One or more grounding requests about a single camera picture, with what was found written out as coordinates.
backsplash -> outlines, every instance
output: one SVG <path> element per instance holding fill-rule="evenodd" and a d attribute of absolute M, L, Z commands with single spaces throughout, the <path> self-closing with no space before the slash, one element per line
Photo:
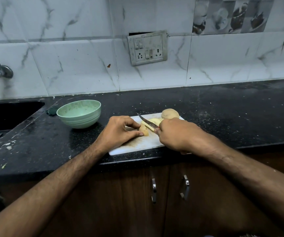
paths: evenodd
<path fill-rule="evenodd" d="M 133 67 L 128 34 L 159 30 L 168 60 Z M 0 99 L 284 78 L 284 0 L 0 0 L 0 63 Z"/>

peeled potato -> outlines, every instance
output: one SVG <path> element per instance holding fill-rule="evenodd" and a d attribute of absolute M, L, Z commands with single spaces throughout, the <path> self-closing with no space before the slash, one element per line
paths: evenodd
<path fill-rule="evenodd" d="M 156 125 L 160 125 L 162 120 L 163 120 L 163 118 L 152 118 L 152 119 L 149 119 L 150 122 L 153 122 Z M 146 127 L 150 128 L 152 131 L 154 131 L 154 128 L 151 127 L 150 125 L 148 125 L 147 123 L 145 123 L 144 121 L 142 121 L 142 124 L 144 124 Z"/>
<path fill-rule="evenodd" d="M 173 119 L 174 117 L 179 118 L 179 114 L 174 109 L 166 109 L 162 112 L 162 118 Z"/>
<path fill-rule="evenodd" d="M 139 128 L 139 131 L 142 131 L 144 136 L 148 136 L 148 130 L 145 127 L 144 124 L 141 124 L 141 127 Z"/>

green bowl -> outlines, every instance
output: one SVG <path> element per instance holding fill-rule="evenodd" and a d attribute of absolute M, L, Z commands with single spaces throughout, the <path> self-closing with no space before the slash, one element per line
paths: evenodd
<path fill-rule="evenodd" d="M 79 100 L 60 107 L 56 114 L 61 121 L 75 129 L 90 127 L 99 119 L 101 103 L 97 100 Z"/>

countertop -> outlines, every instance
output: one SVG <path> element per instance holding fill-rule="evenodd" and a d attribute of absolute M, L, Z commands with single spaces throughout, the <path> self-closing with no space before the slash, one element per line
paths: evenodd
<path fill-rule="evenodd" d="M 71 129 L 58 116 L 45 113 L 53 105 L 60 107 L 82 99 L 101 102 L 100 119 L 87 129 Z M 173 108 L 187 121 L 242 151 L 284 144 L 284 80 L 3 102 L 23 100 L 43 101 L 45 106 L 0 138 L 0 184 L 44 178 L 93 143 L 113 115 L 134 116 L 136 112 L 151 114 Z M 190 157 L 166 147 L 115 156 L 107 154 L 91 171 L 166 165 L 186 158 Z"/>

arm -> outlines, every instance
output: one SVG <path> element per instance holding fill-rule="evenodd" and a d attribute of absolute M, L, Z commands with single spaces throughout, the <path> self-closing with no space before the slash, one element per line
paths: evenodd
<path fill-rule="evenodd" d="M 143 135 L 140 131 L 126 131 L 126 125 L 140 127 L 129 116 L 110 118 L 91 146 L 0 212 L 0 237 L 38 236 L 67 195 L 103 155 Z"/>
<path fill-rule="evenodd" d="M 283 173 L 231 149 L 194 123 L 164 119 L 156 133 L 170 149 L 203 157 L 231 175 L 284 224 Z"/>

